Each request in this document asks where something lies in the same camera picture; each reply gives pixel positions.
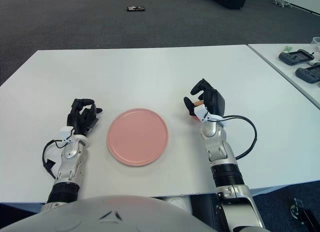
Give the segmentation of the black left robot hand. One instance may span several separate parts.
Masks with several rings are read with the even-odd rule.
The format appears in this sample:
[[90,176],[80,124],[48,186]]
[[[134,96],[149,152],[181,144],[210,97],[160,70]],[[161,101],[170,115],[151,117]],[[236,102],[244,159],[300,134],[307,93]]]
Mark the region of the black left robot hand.
[[75,135],[86,136],[98,122],[97,114],[102,112],[103,109],[97,108],[93,99],[76,98],[67,116],[67,126],[73,127]]

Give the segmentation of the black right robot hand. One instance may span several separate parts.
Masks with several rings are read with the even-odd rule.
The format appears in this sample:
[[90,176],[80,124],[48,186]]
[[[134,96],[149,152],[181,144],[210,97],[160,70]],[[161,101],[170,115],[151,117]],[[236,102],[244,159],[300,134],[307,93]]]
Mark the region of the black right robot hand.
[[189,111],[190,116],[196,116],[195,108],[202,105],[207,109],[211,115],[224,116],[225,113],[225,99],[223,96],[213,88],[204,78],[201,79],[190,91],[191,95],[201,94],[198,96],[198,102],[192,102],[188,97],[184,97],[183,101]]

